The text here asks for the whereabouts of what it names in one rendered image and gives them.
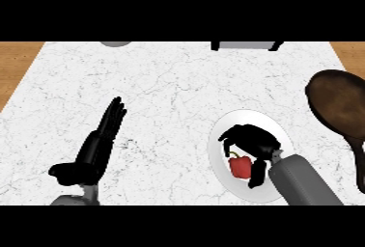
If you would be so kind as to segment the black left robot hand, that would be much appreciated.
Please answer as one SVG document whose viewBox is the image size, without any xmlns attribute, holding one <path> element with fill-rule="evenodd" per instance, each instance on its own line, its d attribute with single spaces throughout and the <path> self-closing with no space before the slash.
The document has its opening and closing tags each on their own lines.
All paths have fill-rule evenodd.
<svg viewBox="0 0 365 247">
<path fill-rule="evenodd" d="M 59 185 L 96 185 L 108 165 L 115 136 L 118 134 L 127 109 L 118 96 L 105 109 L 100 124 L 86 138 L 75 161 L 52 166 L 49 175 Z"/>
</svg>

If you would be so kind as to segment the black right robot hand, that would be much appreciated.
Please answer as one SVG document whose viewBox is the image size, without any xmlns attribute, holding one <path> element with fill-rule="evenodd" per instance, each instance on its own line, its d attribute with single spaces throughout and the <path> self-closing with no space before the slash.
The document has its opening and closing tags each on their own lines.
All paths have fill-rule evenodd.
<svg viewBox="0 0 365 247">
<path fill-rule="evenodd" d="M 229 156 L 229 147 L 235 145 L 244 152 L 255 157 L 251 166 L 251 178 L 248 187 L 255 188 L 263 185 L 266 162 L 273 160 L 273 156 L 281 153 L 281 143 L 275 136 L 261 128 L 251 124 L 236 124 L 220 136 L 224 156 Z"/>
</svg>

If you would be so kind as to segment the red bell pepper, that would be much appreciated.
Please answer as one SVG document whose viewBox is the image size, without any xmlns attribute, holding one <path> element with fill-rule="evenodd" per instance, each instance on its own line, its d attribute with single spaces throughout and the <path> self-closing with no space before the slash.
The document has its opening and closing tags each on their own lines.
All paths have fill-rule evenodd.
<svg viewBox="0 0 365 247">
<path fill-rule="evenodd" d="M 227 159 L 229 170 L 236 178 L 247 179 L 251 177 L 251 158 L 239 156 L 236 152 L 230 152 L 232 157 Z"/>
</svg>

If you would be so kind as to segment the white oval plate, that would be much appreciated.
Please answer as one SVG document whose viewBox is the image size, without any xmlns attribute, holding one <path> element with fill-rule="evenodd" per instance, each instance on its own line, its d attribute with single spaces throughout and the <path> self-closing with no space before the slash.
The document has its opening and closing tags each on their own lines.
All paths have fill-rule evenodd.
<svg viewBox="0 0 365 247">
<path fill-rule="evenodd" d="M 263 185 L 250 188 L 248 180 L 236 178 L 229 169 L 227 158 L 223 152 L 223 143 L 219 141 L 221 134 L 236 125 L 251 124 L 266 130 L 281 143 L 281 157 L 294 154 L 289 136 L 275 119 L 254 110 L 235 110 L 227 112 L 216 121 L 208 139 L 208 158 L 216 177 L 226 190 L 242 200 L 254 204 L 267 204 L 282 198 L 269 177 L 264 177 Z"/>
</svg>

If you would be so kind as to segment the grey appliance with black legs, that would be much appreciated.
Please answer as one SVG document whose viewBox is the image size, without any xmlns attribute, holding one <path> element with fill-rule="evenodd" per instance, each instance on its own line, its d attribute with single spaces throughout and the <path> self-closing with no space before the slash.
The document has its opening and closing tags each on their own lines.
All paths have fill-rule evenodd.
<svg viewBox="0 0 365 247">
<path fill-rule="evenodd" d="M 266 49 L 267 51 L 276 51 L 282 41 L 213 41 L 211 49 L 219 51 L 224 49 Z"/>
</svg>

